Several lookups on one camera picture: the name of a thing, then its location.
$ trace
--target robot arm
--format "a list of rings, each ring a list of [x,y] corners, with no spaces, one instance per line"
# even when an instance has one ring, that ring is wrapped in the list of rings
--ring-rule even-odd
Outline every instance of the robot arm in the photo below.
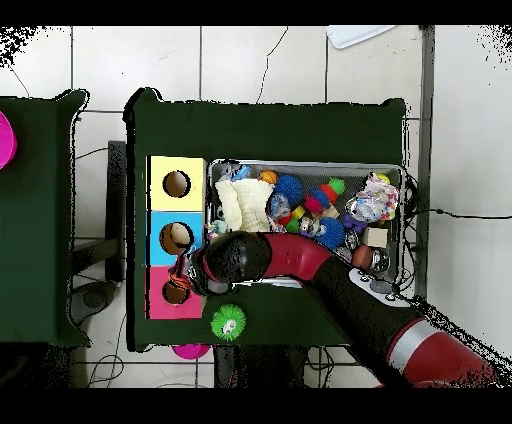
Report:
[[[490,365],[426,317],[392,286],[373,280],[312,239],[289,233],[227,233],[190,255],[191,283],[200,294],[222,294],[231,283],[289,276],[300,281],[354,342],[355,353],[387,384],[482,386]]]

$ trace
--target spiky ball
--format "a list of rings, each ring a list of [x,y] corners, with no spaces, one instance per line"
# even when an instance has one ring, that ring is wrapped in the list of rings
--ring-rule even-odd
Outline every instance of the spiky ball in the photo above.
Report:
[[[245,314],[237,305],[222,305],[213,314],[211,322],[213,334],[222,340],[231,342],[235,340],[245,329]]]

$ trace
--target green table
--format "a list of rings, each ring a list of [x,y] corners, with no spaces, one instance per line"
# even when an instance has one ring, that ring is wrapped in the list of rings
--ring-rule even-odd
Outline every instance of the green table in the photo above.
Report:
[[[146,235],[145,158],[149,155],[299,162],[402,164],[403,100],[382,105],[224,105],[166,103],[156,90],[140,89],[125,108],[128,129],[127,197],[128,345],[218,343],[213,312],[233,302],[248,326],[237,344],[334,345],[349,343],[306,290],[254,285],[210,297],[197,320],[144,317]]]
[[[85,91],[57,100],[0,97],[18,140],[0,170],[0,341],[84,345],[66,312],[71,282],[73,117]]]

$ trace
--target pink bowl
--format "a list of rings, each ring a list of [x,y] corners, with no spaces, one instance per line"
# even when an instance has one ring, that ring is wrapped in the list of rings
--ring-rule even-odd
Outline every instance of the pink bowl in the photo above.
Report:
[[[208,345],[181,345],[181,346],[172,346],[172,350],[174,353],[183,359],[199,359],[201,356],[206,355],[206,353],[210,350],[210,346]]]
[[[0,169],[5,167],[16,153],[16,137],[11,128],[11,124],[0,112]]]

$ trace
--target white knit fabric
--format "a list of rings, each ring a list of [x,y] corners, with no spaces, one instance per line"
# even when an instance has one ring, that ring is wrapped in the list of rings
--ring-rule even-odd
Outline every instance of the white knit fabric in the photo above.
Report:
[[[265,206],[274,190],[266,181],[244,178],[215,184],[222,202],[224,220],[233,231],[270,231]]]

